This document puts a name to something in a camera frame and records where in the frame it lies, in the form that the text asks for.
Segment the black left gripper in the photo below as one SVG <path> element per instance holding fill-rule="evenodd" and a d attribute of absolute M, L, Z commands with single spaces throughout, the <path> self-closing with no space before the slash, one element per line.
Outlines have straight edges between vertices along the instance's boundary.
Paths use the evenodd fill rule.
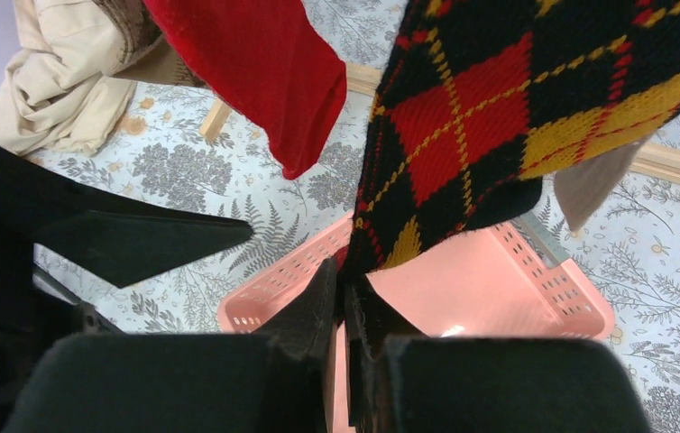
<path fill-rule="evenodd" d="M 42 245 L 117 288 L 249 240 L 239 219 L 150 205 L 89 187 L 0 147 L 0 430 L 41 355 L 59 338 L 111 331 L 34 263 Z"/>

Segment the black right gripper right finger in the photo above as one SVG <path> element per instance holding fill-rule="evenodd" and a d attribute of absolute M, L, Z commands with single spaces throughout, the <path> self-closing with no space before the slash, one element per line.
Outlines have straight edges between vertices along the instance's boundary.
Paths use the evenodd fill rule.
<path fill-rule="evenodd" d="M 343 288 L 358 432 L 648 432 L 617 358 L 582 338 L 427 337 L 359 278 Z"/>

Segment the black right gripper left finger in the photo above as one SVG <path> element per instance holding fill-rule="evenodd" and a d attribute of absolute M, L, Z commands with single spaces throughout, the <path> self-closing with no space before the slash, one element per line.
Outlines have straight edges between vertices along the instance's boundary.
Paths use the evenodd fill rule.
<path fill-rule="evenodd" d="M 336 263 L 249 334 L 77 334 L 35 367 L 9 432 L 324 432 Z"/>

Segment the black red yellow argyle sock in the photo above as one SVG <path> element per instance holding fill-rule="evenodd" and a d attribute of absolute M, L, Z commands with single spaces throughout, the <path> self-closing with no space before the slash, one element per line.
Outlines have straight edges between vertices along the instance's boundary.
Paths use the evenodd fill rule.
<path fill-rule="evenodd" d="M 342 272 L 532 209 L 545 175 L 680 114 L 680 1 L 411 1 L 373 99 Z"/>

